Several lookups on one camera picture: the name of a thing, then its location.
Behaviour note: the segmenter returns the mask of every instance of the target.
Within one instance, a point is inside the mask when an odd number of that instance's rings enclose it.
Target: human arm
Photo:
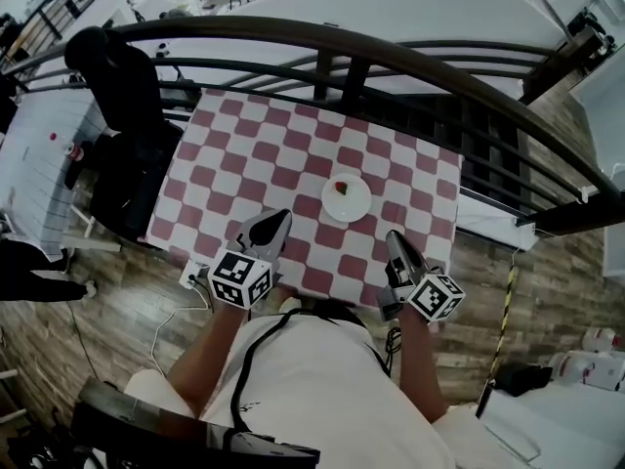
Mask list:
[[[242,309],[224,304],[167,374],[169,383],[196,417],[215,391],[246,314]]]
[[[438,385],[428,324],[409,304],[404,304],[398,318],[401,327],[399,389],[430,423],[434,423],[445,415],[447,405]]]

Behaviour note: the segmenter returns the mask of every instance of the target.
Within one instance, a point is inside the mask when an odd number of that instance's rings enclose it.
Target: table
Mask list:
[[[90,91],[28,94],[0,149],[0,208],[51,261],[61,259],[62,244],[80,246],[66,241],[73,192],[63,183],[71,163],[63,150],[95,141],[105,127]]]
[[[461,157],[411,136],[280,100],[207,90],[160,190],[147,241],[210,264],[246,219],[288,208],[293,227],[282,282],[374,306],[387,280],[387,232],[397,229],[432,264],[449,267]],[[339,223],[322,208],[323,184],[360,175],[369,213]]]

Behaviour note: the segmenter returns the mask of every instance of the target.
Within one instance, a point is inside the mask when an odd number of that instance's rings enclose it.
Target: white marker cube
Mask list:
[[[225,248],[217,251],[208,281],[216,299],[250,309],[271,289],[271,263]]]
[[[428,321],[445,320],[465,298],[465,292],[446,275],[427,274],[408,296],[411,304]]]

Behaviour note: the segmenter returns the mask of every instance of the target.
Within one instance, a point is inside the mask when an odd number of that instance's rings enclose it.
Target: black strap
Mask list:
[[[230,399],[230,414],[232,415],[232,421],[234,423],[234,429],[236,431],[250,433],[250,428],[247,426],[245,421],[241,418],[241,413],[239,411],[239,404],[241,403],[241,394],[243,393],[243,389],[245,388],[245,384],[247,384],[247,379],[250,376],[250,370],[252,368],[252,361],[254,360],[254,353],[256,350],[272,335],[274,335],[278,330],[284,328],[286,323],[291,319],[293,315],[313,315],[322,320],[329,321],[332,324],[338,324],[335,321],[332,321],[329,318],[323,317],[321,315],[315,314],[313,311],[303,308],[292,309],[288,313],[284,314],[280,321],[272,326],[269,330],[267,330],[263,335],[261,335],[258,339],[252,343],[252,345],[245,352],[245,357],[243,358],[243,366],[241,367],[241,373],[238,376],[238,380],[236,381],[236,386],[234,387],[234,392],[232,393],[232,398]],[[384,370],[384,372],[391,376],[389,370],[384,364],[384,361],[378,354],[378,352],[373,349],[371,346],[367,346],[373,352],[376,360]]]

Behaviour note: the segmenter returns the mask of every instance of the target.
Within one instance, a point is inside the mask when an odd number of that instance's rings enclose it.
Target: red fruit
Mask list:
[[[346,183],[342,183],[341,181],[338,181],[334,185],[334,189],[340,194],[345,195],[348,192],[348,185]]]

